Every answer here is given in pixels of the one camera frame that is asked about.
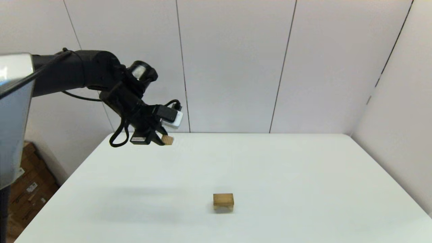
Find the wooden block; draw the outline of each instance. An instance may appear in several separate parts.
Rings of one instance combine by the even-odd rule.
[[[232,193],[213,194],[213,208],[217,210],[220,207],[234,209],[234,195]]]
[[[174,138],[173,138],[173,137],[170,137],[170,136],[168,136],[168,135],[162,135],[161,140],[162,140],[162,142],[165,143],[165,145],[171,145],[172,142],[174,141]]]

